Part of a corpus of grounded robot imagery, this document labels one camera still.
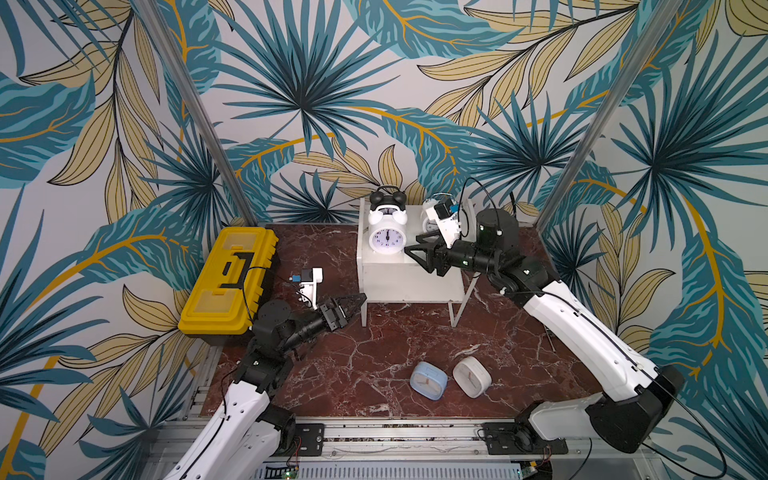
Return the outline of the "white round alarm clock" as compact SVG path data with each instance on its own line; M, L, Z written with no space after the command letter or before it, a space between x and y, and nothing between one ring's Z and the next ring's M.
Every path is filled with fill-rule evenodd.
M368 213L369 247L378 254L392 255L406 246L408 215L394 205L382 205Z

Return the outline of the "black twin-bell alarm clock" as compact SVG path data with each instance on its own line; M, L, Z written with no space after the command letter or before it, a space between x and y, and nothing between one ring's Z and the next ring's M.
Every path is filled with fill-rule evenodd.
M406 210L407 195L398 187L391 185L382 185L373 191L369 196L370 210L375 211L378 207L396 208L401 211Z

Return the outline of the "white square alarm clock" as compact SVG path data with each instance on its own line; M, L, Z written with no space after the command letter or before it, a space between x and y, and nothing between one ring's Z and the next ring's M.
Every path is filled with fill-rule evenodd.
M453 378L470 398L478 398L492 385L489 371L474 356L467 356L453 368Z

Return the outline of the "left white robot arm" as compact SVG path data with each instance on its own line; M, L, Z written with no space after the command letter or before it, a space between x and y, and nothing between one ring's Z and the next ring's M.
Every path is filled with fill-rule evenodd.
M251 479L275 453L288 452L295 415L272 403L290 375L290 354L317 337L345 328L362 312L363 293L329 298L294 311L283 300L257 310L245 357L232 374L222 403L167 479Z

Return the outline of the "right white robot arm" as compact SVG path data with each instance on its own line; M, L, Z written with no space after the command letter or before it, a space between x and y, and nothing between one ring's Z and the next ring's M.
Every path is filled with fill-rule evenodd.
M540 321L589 369L602 390L575 400L541 402L517 417L532 439L599 438L623 453L636 452L670 410L684 385L673 367L658 367L604 325L552 274L521 252L517 219L503 209L476 217L473 239L462 238L460 213L445 203L427 207L433 231L406 254L425 271L479 273L504 297Z

